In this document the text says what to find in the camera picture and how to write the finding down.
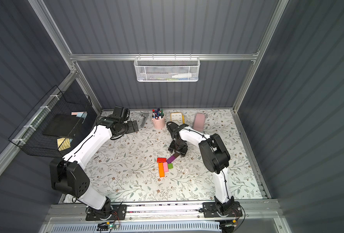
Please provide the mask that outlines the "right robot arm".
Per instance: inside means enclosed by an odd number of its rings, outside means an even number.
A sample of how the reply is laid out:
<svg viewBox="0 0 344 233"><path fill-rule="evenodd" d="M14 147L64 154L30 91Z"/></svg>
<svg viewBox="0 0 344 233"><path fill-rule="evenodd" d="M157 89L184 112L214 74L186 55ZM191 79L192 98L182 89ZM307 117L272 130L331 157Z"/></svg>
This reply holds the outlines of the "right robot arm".
<svg viewBox="0 0 344 233"><path fill-rule="evenodd" d="M172 138L168 151L173 156L184 157L188 143L199 148L204 166L213 175L217 213L221 216L227 215L233 208L235 199L229 188L228 172L231 157L221 137L218 134L203 134L187 124L177 125L172 121L168 121L166 126Z"/></svg>

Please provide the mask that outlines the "purple wooden block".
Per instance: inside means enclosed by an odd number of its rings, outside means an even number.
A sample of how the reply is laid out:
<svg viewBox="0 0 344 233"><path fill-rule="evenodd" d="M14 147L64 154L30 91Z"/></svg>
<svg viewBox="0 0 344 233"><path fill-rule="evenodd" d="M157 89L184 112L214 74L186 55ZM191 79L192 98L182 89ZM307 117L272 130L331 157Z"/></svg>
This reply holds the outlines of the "purple wooden block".
<svg viewBox="0 0 344 233"><path fill-rule="evenodd" d="M176 157L174 155L172 155L167 159L167 163L171 164L175 159L176 159Z"/></svg>

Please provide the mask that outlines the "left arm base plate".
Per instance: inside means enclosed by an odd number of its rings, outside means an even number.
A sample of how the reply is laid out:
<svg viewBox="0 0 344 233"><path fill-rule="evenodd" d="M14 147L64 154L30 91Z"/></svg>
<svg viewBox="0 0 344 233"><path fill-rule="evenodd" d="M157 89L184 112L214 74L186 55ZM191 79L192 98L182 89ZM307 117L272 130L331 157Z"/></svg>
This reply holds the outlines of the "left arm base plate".
<svg viewBox="0 0 344 233"><path fill-rule="evenodd" d="M91 207L86 208L86 221L116 221L125 220L127 205L115 204L105 205L101 210L95 210Z"/></svg>

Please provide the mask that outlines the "red wooden block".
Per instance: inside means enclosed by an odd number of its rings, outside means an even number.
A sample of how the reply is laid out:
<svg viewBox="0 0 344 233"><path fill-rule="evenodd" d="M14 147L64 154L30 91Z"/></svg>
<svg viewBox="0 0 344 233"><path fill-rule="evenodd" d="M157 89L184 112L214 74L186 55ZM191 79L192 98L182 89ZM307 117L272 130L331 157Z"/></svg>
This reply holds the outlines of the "red wooden block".
<svg viewBox="0 0 344 233"><path fill-rule="evenodd" d="M167 162L166 158L157 158L157 163L165 163Z"/></svg>

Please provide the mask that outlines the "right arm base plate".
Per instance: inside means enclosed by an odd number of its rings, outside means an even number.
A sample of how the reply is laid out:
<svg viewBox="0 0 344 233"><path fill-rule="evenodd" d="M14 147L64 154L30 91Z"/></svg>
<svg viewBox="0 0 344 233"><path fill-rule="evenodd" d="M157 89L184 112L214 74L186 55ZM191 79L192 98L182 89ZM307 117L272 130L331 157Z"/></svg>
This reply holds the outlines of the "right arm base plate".
<svg viewBox="0 0 344 233"><path fill-rule="evenodd" d="M243 216L242 207L239 202L229 201L228 204L221 205L215 202L205 202L203 207L199 209L205 218L213 217L232 217L239 218Z"/></svg>

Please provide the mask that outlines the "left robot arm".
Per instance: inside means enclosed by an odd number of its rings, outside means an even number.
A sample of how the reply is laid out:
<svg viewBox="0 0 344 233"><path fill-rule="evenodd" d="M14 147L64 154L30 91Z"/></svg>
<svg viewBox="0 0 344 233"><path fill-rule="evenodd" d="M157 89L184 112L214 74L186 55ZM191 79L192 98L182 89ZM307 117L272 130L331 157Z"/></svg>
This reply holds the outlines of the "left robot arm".
<svg viewBox="0 0 344 233"><path fill-rule="evenodd" d="M85 204L90 215L107 220L115 215L111 200L100 194L90 183L85 173L88 162L108 140L116 140L126 134L138 131L136 121L130 121L130 110L116 106L111 115L96 120L93 130L72 151L63 158L50 163L52 188L73 196Z"/></svg>

